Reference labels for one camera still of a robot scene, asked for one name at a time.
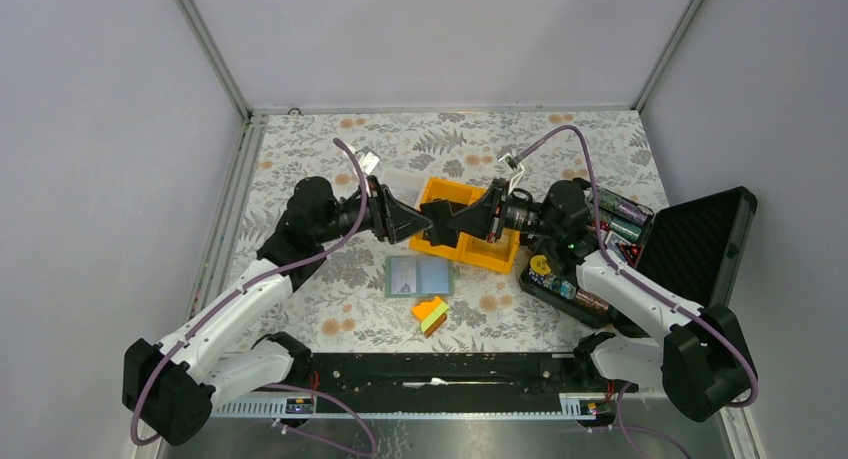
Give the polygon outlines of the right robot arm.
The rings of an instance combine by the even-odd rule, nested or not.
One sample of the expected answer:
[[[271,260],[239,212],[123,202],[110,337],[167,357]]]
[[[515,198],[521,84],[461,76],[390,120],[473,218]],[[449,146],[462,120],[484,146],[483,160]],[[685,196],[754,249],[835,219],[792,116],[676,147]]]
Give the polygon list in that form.
[[[660,211],[634,263],[607,243],[599,198],[583,179],[555,182],[540,202],[508,193],[497,179],[468,205],[438,201],[433,234],[440,245],[461,234],[487,241],[504,230],[524,234],[555,274],[642,331],[639,338],[602,339],[578,358],[573,375],[583,389],[597,391],[611,379],[658,388],[696,422],[753,403],[758,375],[728,302],[755,195],[736,187]]]

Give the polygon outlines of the green card holder wallet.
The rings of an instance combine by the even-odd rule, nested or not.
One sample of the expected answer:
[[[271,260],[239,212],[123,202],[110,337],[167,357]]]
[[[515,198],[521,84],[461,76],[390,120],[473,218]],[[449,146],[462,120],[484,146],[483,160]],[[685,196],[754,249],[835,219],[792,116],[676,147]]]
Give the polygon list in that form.
[[[411,257],[417,261],[417,292],[409,295],[390,293],[390,261],[395,257]],[[455,271],[451,261],[432,255],[388,256],[385,260],[384,294],[387,298],[450,297],[454,294]]]

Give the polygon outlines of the yellow plastic divided bin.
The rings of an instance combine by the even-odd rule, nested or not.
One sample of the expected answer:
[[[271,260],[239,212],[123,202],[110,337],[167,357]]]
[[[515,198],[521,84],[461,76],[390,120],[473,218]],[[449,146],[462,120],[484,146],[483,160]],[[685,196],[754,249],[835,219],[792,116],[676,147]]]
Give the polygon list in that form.
[[[431,177],[423,188],[420,204],[438,199],[467,206],[480,199],[485,192],[482,187],[452,182]],[[520,248],[518,232],[505,229],[501,238],[494,243],[486,242],[465,233],[459,235],[455,247],[433,246],[423,234],[413,236],[409,247],[417,252],[443,257],[455,262],[480,267],[500,274],[510,273]]]

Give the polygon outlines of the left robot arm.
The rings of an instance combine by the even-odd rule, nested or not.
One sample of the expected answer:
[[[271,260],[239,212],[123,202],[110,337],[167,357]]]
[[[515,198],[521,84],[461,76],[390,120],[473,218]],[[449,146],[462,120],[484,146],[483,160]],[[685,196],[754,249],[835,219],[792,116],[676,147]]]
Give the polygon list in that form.
[[[396,244],[433,222],[399,201],[376,177],[361,180],[347,199],[335,197],[322,177],[299,181],[279,222],[247,268],[194,318],[157,342],[139,339],[125,352],[122,402],[155,439],[180,445],[196,435],[219,406],[268,384],[296,390],[309,380],[310,364],[293,352],[296,341],[277,334],[251,351],[226,358],[235,339],[268,309],[290,298],[354,235],[372,232]]]

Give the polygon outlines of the black credit card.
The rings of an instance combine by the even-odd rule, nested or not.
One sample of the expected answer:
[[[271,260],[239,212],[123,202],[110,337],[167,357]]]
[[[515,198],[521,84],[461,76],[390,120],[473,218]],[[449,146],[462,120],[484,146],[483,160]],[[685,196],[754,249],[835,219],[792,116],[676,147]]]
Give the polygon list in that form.
[[[455,248],[459,242],[459,232],[448,225],[453,217],[453,203],[447,199],[438,199],[420,205],[421,213],[432,224],[423,233],[423,237],[431,246],[446,246]]]

